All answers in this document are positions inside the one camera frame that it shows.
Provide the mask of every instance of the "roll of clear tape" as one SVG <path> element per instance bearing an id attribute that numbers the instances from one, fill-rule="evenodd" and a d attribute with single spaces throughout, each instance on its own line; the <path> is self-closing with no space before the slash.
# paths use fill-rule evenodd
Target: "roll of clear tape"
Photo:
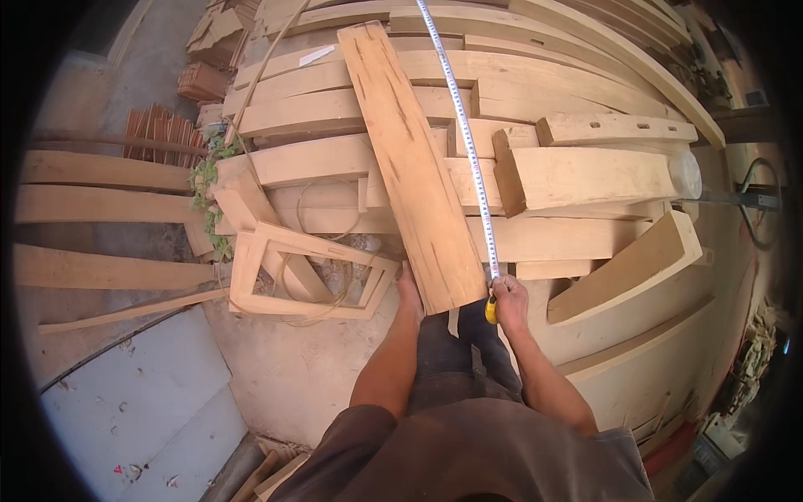
<path id="1" fill-rule="evenodd" d="M 669 175 L 679 198 L 697 199 L 703 193 L 700 166 L 691 152 L 683 152 L 669 160 Z"/>

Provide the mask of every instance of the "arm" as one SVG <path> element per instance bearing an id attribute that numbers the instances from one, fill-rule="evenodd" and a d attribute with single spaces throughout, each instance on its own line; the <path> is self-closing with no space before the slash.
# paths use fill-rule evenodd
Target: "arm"
<path id="1" fill-rule="evenodd" d="M 494 280 L 493 289 L 499 323 L 519 362 L 524 402 L 539 413 L 569 424 L 585 437 L 595 435 L 597 421 L 591 406 L 557 372 L 530 335 L 527 289 L 512 275 Z"/>
<path id="2" fill-rule="evenodd" d="M 402 264 L 399 306 L 388 334 L 357 377 L 349 407 L 381 406 L 396 419 L 404 416 L 417 366 L 418 330 L 424 308 L 410 264 Z"/>

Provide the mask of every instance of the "hand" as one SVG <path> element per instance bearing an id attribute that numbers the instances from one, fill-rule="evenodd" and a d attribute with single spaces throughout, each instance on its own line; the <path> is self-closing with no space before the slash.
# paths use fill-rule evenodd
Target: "hand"
<path id="1" fill-rule="evenodd" d="M 413 268 L 410 262 L 401 262 L 401 277 L 396 281 L 399 290 L 399 310 L 410 312 L 414 319 L 420 324 L 424 319 L 424 305 L 421 302 L 421 294 L 418 293 L 418 285 L 415 283 Z"/>
<path id="2" fill-rule="evenodd" d="M 494 296 L 496 296 L 496 318 L 502 325 L 505 335 L 509 337 L 529 333 L 527 288 L 512 275 L 502 275 L 498 279 L 494 279 L 491 286 Z"/>

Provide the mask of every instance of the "measuring tape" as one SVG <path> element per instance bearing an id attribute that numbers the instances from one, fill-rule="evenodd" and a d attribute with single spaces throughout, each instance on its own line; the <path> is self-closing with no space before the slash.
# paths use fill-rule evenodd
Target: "measuring tape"
<path id="1" fill-rule="evenodd" d="M 446 50 L 441 43 L 441 36 L 438 35 L 438 30 L 435 29 L 435 23 L 432 22 L 430 10 L 426 8 L 424 0 L 416 0 L 416 3 L 418 8 L 421 9 L 426 29 L 430 32 L 435 51 L 438 53 L 443 76 L 446 77 L 446 86 L 449 88 L 449 94 L 451 94 L 452 103 L 454 103 L 454 111 L 457 114 L 457 123 L 460 127 L 460 132 L 463 134 L 463 143 L 466 145 L 468 160 L 471 162 L 471 174 L 474 179 L 474 188 L 477 192 L 477 202 L 479 202 L 479 216 L 483 220 L 483 234 L 485 235 L 485 245 L 488 249 L 488 264 L 491 266 L 491 280 L 494 280 L 499 277 L 499 258 L 496 256 L 496 241 L 494 240 L 494 229 L 491 226 L 491 210 L 488 208 L 488 197 L 485 193 L 483 174 L 479 170 L 477 148 L 474 146 L 474 138 L 471 137 L 466 109 L 463 107 L 463 99 L 460 97 L 457 82 L 454 81 L 454 73 L 452 73 L 449 59 L 446 57 Z M 488 319 L 488 322 L 496 324 L 496 298 L 492 294 L 485 304 L 485 318 Z"/>

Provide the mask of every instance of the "red object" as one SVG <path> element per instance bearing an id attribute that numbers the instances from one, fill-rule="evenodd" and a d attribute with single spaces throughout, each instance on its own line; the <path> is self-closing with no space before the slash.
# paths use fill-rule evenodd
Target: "red object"
<path id="1" fill-rule="evenodd" d="M 696 437 L 695 425 L 684 422 L 662 447 L 644 460 L 647 475 L 656 475 L 683 458 L 694 444 Z"/>

